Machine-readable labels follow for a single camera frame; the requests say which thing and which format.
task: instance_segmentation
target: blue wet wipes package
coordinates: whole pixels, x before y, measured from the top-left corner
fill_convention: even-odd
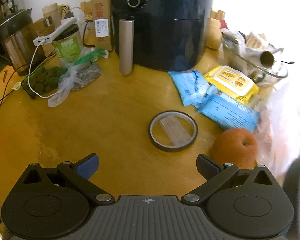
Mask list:
[[[207,90],[197,112],[212,119],[225,130],[238,127],[250,132],[254,131],[260,117],[260,113],[234,100],[215,85]]]
[[[202,98],[209,88],[208,82],[197,70],[168,72],[176,85],[184,106],[193,105],[199,108]]]

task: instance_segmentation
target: black gripper pad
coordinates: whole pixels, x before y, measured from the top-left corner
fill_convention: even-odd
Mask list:
[[[216,228],[200,207],[176,196],[121,196],[95,209],[89,221],[58,240],[242,240]],[[283,236],[275,238],[285,240]],[[10,240],[24,240],[13,236]]]

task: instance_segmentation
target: screw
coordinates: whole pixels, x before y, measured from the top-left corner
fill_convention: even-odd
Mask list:
[[[101,201],[101,202],[106,202],[112,199],[112,196],[107,193],[99,194],[96,196],[96,200]]]
[[[200,197],[196,194],[188,194],[184,196],[184,199],[188,202],[196,202],[200,199]]]

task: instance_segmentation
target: white charging cable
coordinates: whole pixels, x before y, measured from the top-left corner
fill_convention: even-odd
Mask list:
[[[30,86],[30,73],[31,73],[31,66],[32,66],[32,62],[33,62],[33,60],[34,60],[34,56],[35,56],[35,54],[36,54],[36,52],[37,52],[39,46],[41,46],[41,45],[44,44],[45,42],[46,42],[46,40],[43,39],[42,41],[39,42],[38,46],[35,48],[34,54],[33,54],[33,56],[32,56],[31,62],[30,62],[29,73],[28,73],[28,86],[30,87],[30,89],[31,89],[32,92],[34,92],[36,95],[38,95],[39,97],[41,97],[41,98],[43,98],[43,99],[50,98],[50,97],[52,97],[52,96],[54,96],[54,95],[56,95],[56,94],[59,93],[59,92],[56,92],[56,93],[54,93],[54,94],[52,94],[52,95],[50,95],[50,96],[48,96],[48,97],[43,97],[43,96],[39,95],[36,91],[34,91],[34,90],[32,89],[32,87]]]

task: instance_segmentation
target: cardboard box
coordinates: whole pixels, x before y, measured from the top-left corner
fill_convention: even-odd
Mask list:
[[[96,30],[96,47],[102,47],[111,51],[111,14],[110,14],[111,0],[91,0],[92,18]]]

